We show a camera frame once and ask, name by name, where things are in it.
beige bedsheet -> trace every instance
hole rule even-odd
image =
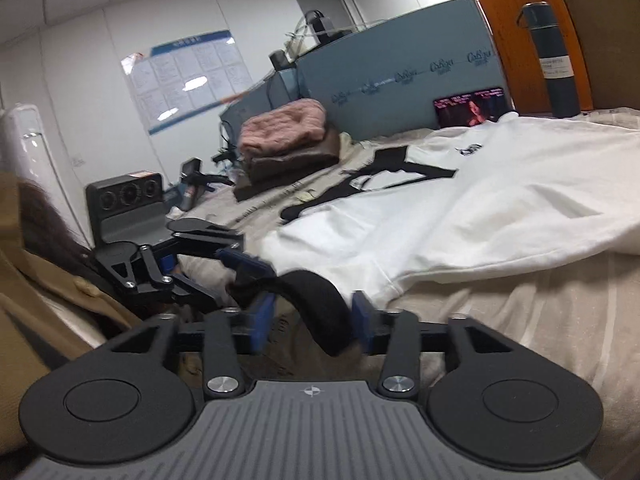
[[[605,110],[582,120],[640,128],[640,112]],[[386,139],[385,146],[423,138],[421,130]],[[199,205],[190,216],[242,230],[247,251],[256,253],[265,232],[279,221],[279,211],[305,190],[320,193],[372,157],[376,142],[344,153],[343,164],[309,176],[300,183],[273,190],[237,204],[224,190]],[[185,272],[203,285],[220,284],[228,276],[217,262],[181,260]],[[603,253],[586,260],[519,276],[481,282],[433,282],[414,286],[388,308],[404,308],[422,320],[444,322],[464,313],[531,348],[587,380],[602,399],[605,420],[588,457],[604,475],[640,444],[640,257]],[[364,357],[354,346],[330,358],[315,345],[296,312],[278,302],[278,318],[266,357],[246,358],[254,376],[299,379],[375,378],[382,358]],[[422,380],[433,383],[443,370],[442,359],[423,354]]]

black circular pad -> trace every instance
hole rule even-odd
[[[585,381],[524,348],[471,356],[431,389],[427,412],[475,460],[529,470],[586,453],[603,417]]]
[[[107,422],[129,414],[140,402],[140,392],[132,384],[114,379],[98,379],[75,386],[65,397],[69,413],[87,422]]]
[[[154,359],[100,349],[37,381],[19,412],[25,436],[45,454],[87,464],[148,455],[193,413],[187,385]]]
[[[543,384],[521,379],[499,381],[482,393],[486,408],[510,422],[536,422],[551,415],[558,398]]]

bulletin board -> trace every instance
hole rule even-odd
[[[228,30],[155,46],[121,64],[150,135],[220,106],[253,84]]]

brown folded cloth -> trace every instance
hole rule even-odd
[[[340,161],[340,133],[334,126],[329,125],[320,142],[279,155],[254,157],[248,164],[246,173],[251,183],[256,184],[309,166],[323,165],[323,168],[327,168],[337,164],[338,161]]]
[[[340,162],[340,133],[327,128],[320,142],[277,156],[254,158],[234,187],[238,202],[274,187],[288,186],[319,170]]]

thermos bottle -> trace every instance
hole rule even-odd
[[[580,101],[575,87],[574,69],[554,10],[546,2],[536,2],[522,7],[522,15],[538,51],[554,117],[578,115]]]

